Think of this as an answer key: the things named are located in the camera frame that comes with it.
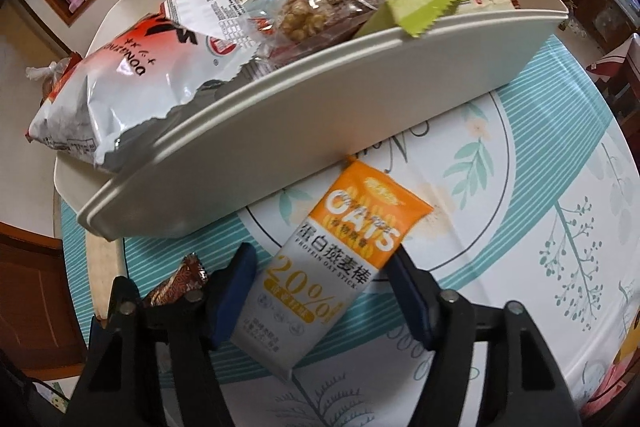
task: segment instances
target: yellow label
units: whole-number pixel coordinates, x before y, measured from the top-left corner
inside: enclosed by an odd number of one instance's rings
[[[309,217],[380,269],[415,222],[432,210],[386,174],[356,160]]]

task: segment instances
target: floor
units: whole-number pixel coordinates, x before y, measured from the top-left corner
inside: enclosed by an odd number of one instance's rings
[[[556,37],[562,41],[562,44],[583,68],[593,64],[605,54],[596,41],[587,35],[580,23],[575,20],[570,20],[564,31],[556,28]]]

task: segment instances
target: orange and white wrapper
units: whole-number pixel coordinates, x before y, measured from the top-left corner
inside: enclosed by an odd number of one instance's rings
[[[135,150],[214,100],[255,54],[246,46],[148,15],[70,65],[29,126],[27,139],[119,171]],[[187,111],[183,106],[191,105]]]
[[[290,378],[432,210],[386,174],[353,161],[258,275],[232,342]]]

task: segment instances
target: teal striped pattern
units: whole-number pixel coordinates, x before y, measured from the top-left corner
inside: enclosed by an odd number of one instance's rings
[[[498,95],[516,148],[513,197],[490,244],[468,265],[441,280],[445,287],[461,288],[477,278],[538,222],[580,171],[612,118],[590,79],[555,37],[544,44],[517,79],[498,90]],[[73,214],[67,207],[63,216],[69,213]],[[72,297],[86,338],[91,299],[86,284],[84,235],[75,216],[65,219],[63,228],[68,229],[65,258],[69,259],[68,272],[73,275],[69,279],[74,288]],[[146,295],[175,270],[184,255],[196,252],[211,272],[226,266],[242,241],[254,245],[260,265],[264,266],[269,254],[236,214],[181,239],[128,238],[125,254],[129,276],[140,294]],[[392,294],[361,295],[300,365],[359,346],[403,322]],[[212,354],[212,362],[221,383],[268,375],[267,370],[230,343]],[[161,383],[172,386],[172,375],[161,375]]]
[[[62,201],[62,245],[65,251],[66,279],[69,282],[71,300],[78,316],[78,323],[84,341],[89,343],[91,317],[94,303],[89,291],[89,276],[86,272],[86,252],[84,249],[84,229],[76,221],[76,213]]]
[[[498,95],[515,142],[513,196],[489,245],[440,281],[446,288],[460,289],[479,277],[529,232],[578,175],[613,118],[591,79],[553,36]]]

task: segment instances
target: round table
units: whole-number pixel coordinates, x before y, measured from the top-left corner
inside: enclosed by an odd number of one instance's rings
[[[359,158],[434,206],[404,240],[415,264],[475,303],[523,302],[576,405],[584,404],[640,304],[640,228],[632,225],[640,214],[640,177],[610,110],[564,46],[551,37],[507,86]],[[242,241],[257,248],[264,266],[339,169],[318,172],[181,239],[125,239],[129,276],[144,295],[185,254],[197,253],[211,272],[226,266]],[[68,207],[63,233],[87,337],[92,304],[83,231]],[[463,426],[476,422],[485,356],[477,344]],[[354,302],[290,382],[231,343],[212,354],[238,427],[401,427],[431,359],[409,334],[384,277]],[[161,382],[171,387],[170,373]]]

